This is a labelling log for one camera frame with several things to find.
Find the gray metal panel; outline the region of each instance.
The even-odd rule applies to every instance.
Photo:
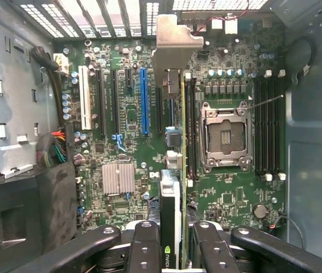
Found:
[[[315,63],[309,73],[286,96],[287,210],[303,230],[307,251],[322,257],[322,14],[311,15],[318,10],[322,10],[322,5],[306,13],[306,17],[286,33],[287,44],[309,33],[317,47]],[[298,61],[291,63],[288,69],[299,65]],[[288,240],[297,246],[301,244],[292,225]]]
[[[11,53],[6,51],[5,37],[11,39]],[[14,48],[15,39],[23,44],[24,53]],[[35,164],[34,123],[45,134],[56,129],[56,108],[51,88],[37,88],[40,83],[39,66],[27,61],[26,50],[34,45],[44,46],[52,53],[49,40],[25,23],[17,13],[0,0],[0,79],[5,95],[0,97],[0,123],[6,123],[6,140],[0,140],[0,172],[14,167]],[[32,102],[36,89],[38,102]],[[27,134],[29,142],[18,143],[17,134]]]

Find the black cable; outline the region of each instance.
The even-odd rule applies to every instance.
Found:
[[[300,235],[300,239],[302,240],[302,249],[305,250],[305,240],[304,240],[303,233],[300,230],[300,228],[298,227],[298,225],[295,223],[295,221],[293,221],[292,219],[290,219],[289,217],[287,217],[285,215],[280,215],[279,217],[276,218],[274,225],[276,226],[281,219],[286,219],[293,224],[293,226],[296,228],[296,230],[298,231],[298,233]]]

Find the wire bundle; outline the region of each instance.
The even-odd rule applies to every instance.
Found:
[[[66,141],[65,134],[59,130],[40,137],[36,146],[37,164],[52,168],[66,162]]]

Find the metal bracket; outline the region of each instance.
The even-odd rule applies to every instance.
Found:
[[[156,50],[152,53],[156,85],[164,87],[164,98],[175,98],[175,75],[171,73],[187,66],[194,50],[203,48],[204,39],[192,36],[187,26],[177,25],[176,15],[159,15],[156,25]],[[170,77],[174,86],[164,84],[170,82]]]

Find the pcie slot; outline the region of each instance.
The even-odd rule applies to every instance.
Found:
[[[92,129],[92,111],[90,109],[90,91],[88,81],[88,67],[79,65],[79,89],[80,89],[80,110],[81,129]]]
[[[141,113],[142,113],[142,134],[148,135],[149,120],[148,120],[148,87],[147,87],[147,69],[139,70],[139,78],[141,81]]]
[[[103,86],[103,75],[101,70],[96,70],[96,91],[98,95],[98,124],[101,135],[105,135],[105,97]]]
[[[126,88],[131,89],[132,88],[132,70],[131,69],[125,69],[125,85]]]
[[[162,90],[156,88],[156,128],[157,133],[162,133]]]
[[[119,126],[119,107],[118,107],[118,71],[110,71],[110,91],[112,95],[112,115],[114,123],[114,133],[119,134],[121,128]]]

